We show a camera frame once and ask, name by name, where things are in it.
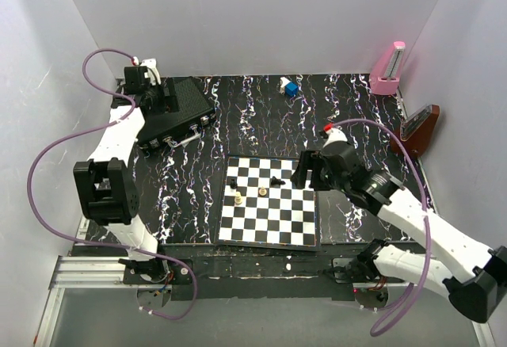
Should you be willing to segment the black aluminium poker case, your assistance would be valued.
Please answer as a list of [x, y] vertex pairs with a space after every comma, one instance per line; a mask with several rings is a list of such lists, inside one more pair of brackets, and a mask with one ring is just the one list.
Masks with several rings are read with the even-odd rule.
[[216, 118], [214, 102], [206, 98], [193, 78], [164, 78], [162, 88], [173, 103], [169, 111], [145, 118], [137, 135], [137, 144], [145, 151], [176, 148], [199, 139]]

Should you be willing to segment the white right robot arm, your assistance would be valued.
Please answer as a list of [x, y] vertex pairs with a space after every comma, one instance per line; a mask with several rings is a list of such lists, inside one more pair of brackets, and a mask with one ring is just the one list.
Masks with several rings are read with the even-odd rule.
[[432, 210], [386, 170], [369, 170], [346, 141], [303, 151], [291, 177], [296, 188], [337, 190], [355, 206], [406, 232], [436, 258], [424, 286], [448, 298], [463, 316], [486, 323], [506, 296], [506, 248], [467, 236]]

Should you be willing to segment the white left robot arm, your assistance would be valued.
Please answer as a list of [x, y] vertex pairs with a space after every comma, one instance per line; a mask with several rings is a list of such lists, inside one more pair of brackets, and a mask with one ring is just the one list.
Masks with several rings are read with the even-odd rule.
[[124, 69], [124, 93], [129, 101], [115, 98], [110, 110], [114, 125], [105, 130], [101, 140], [85, 162], [76, 162], [73, 169], [78, 198], [86, 219], [112, 233], [127, 247], [128, 258], [121, 259], [134, 274], [158, 284], [168, 281], [168, 262], [156, 254], [158, 242], [139, 216], [140, 198], [128, 161], [145, 117], [165, 112], [169, 105], [155, 59], [145, 59], [138, 66]]

